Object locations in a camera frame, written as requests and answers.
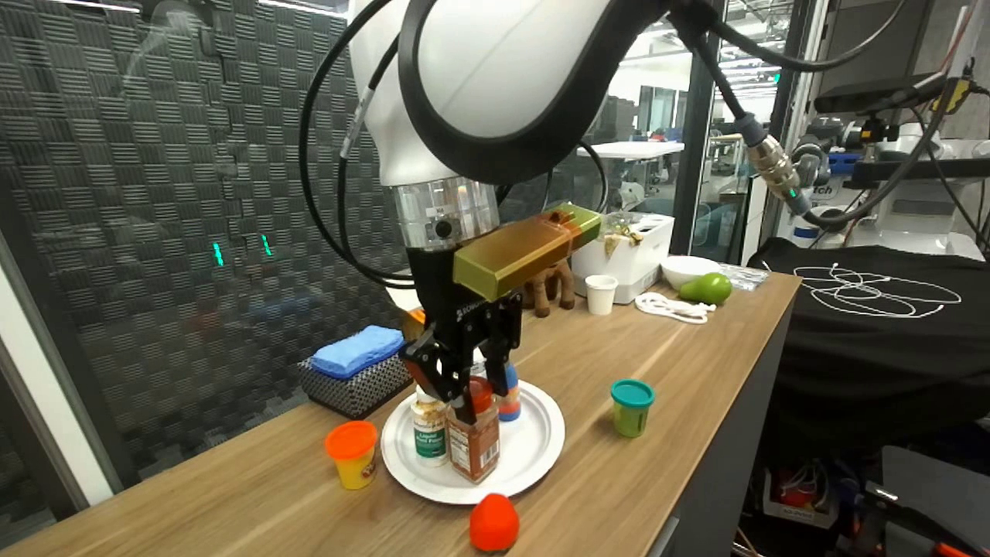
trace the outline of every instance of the wooden table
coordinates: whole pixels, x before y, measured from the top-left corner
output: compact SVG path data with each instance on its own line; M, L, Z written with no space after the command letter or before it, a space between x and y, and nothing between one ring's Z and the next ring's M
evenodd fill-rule
M527 319L514 361L565 417L557 466L517 496L514 554L726 554L797 280L769 276L709 324L630 306ZM609 383L659 391L640 440L609 429ZM371 413L383 423L403 396ZM383 466L343 491L321 454L341 417L300 406L8 546L18 554L472 554L468 507L404 491Z

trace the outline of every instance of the wooden countertop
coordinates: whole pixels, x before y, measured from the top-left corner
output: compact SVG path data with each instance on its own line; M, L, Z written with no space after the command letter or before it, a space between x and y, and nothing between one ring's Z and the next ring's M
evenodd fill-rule
M527 319L514 361L565 417L557 466L517 496L514 554L647 554L699 457L756 368L797 280L769 276L732 295L709 324L630 306L596 319L555 309ZM659 391L645 436L609 429L609 383ZM383 426L397 396L371 413ZM321 454L341 417L300 406L113 502L8 546L18 554L472 554L468 507L404 491L383 466L364 491L343 491Z

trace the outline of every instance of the white bowl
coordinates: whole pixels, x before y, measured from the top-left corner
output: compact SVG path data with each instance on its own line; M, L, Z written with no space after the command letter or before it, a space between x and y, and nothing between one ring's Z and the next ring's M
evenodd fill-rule
M681 291L681 284L702 278L709 271L723 271L720 264L707 261L707 255L666 255L663 264L663 278Z

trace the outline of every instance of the computer monitor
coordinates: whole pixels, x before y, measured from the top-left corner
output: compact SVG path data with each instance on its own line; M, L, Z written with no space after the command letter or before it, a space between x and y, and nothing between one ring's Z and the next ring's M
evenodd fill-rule
M890 8L893 0L843 0L831 13L827 57L863 42L863 36L868 36ZM927 13L927 0L902 0L902 8L881 36L875 36L858 57L820 74L815 108L820 115L863 115L920 83L924 74L917 74L917 63L927 32Z

